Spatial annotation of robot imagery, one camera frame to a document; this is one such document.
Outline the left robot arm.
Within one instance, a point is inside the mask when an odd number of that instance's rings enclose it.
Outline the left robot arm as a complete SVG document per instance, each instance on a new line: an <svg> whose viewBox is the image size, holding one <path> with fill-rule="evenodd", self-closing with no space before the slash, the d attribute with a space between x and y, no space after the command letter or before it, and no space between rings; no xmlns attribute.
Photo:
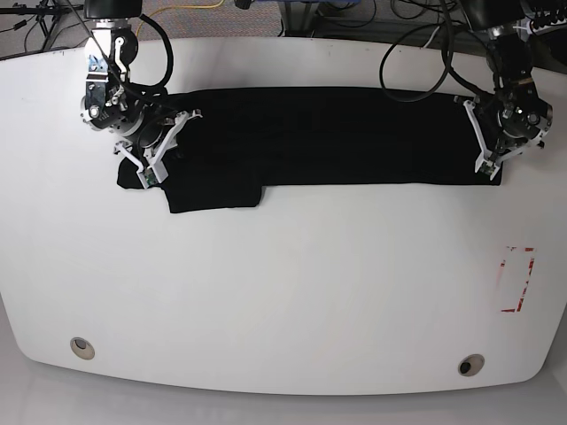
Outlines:
<svg viewBox="0 0 567 425"><path fill-rule="evenodd" d="M526 18L522 1L461 1L470 30L488 34L488 62L495 79L495 94L480 95L480 106L469 112L471 123L484 121L494 132L485 136L476 127L482 158L501 163L542 145L553 121L553 108L540 99L532 78L532 54L517 24Z"/></svg>

